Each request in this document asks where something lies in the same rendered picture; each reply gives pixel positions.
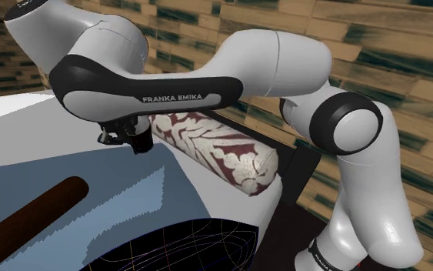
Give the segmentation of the red and white patterned bolster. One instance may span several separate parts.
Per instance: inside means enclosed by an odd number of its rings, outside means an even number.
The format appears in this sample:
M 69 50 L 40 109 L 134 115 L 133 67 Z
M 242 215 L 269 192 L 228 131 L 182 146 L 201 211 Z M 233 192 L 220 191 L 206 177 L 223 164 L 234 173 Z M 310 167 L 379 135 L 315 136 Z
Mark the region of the red and white patterned bolster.
M 200 112 L 149 117 L 153 133 L 248 196 L 263 192 L 278 171 L 275 149 Z

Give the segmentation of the blue-grey blanket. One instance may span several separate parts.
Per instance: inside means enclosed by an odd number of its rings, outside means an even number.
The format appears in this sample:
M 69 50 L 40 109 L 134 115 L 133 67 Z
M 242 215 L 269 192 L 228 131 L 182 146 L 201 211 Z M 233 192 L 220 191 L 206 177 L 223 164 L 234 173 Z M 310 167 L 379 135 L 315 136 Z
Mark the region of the blue-grey blanket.
M 0 166 L 0 221 L 62 180 L 88 195 L 0 264 L 0 271 L 135 271 L 160 242 L 148 234 L 208 217 L 200 196 L 164 145 L 136 155 L 100 149 Z

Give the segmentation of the black cushion with coloured lines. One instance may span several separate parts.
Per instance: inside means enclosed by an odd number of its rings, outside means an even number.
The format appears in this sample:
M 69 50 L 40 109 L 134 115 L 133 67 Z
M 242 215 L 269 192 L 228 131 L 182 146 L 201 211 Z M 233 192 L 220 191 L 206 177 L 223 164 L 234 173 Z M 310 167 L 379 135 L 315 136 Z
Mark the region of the black cushion with coloured lines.
M 230 219 L 192 219 L 109 250 L 79 271 L 248 271 L 259 228 Z

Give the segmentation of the brown wooden cylinder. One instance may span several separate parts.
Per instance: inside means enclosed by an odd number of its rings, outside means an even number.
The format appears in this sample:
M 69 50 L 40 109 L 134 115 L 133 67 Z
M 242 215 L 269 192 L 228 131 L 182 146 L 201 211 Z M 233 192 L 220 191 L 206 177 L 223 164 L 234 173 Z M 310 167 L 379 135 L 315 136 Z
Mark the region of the brown wooden cylinder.
M 0 263 L 82 201 L 88 183 L 68 177 L 0 222 Z

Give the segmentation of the white bed with dark frame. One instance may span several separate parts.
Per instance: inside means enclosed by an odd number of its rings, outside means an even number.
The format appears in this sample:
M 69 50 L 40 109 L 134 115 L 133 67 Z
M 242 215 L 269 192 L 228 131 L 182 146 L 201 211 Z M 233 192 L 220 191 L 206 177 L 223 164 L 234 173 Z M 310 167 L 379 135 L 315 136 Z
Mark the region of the white bed with dark frame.
M 97 143 L 99 132 L 96 124 L 69 115 L 50 95 L 0 97 L 0 166 L 100 149 L 130 148 Z M 192 182 L 208 210 L 206 218 L 257 226 L 258 249 L 280 200 L 281 180 L 275 179 L 260 194 L 248 196 L 167 142 L 156 139 L 153 148 L 158 144 L 173 153 Z

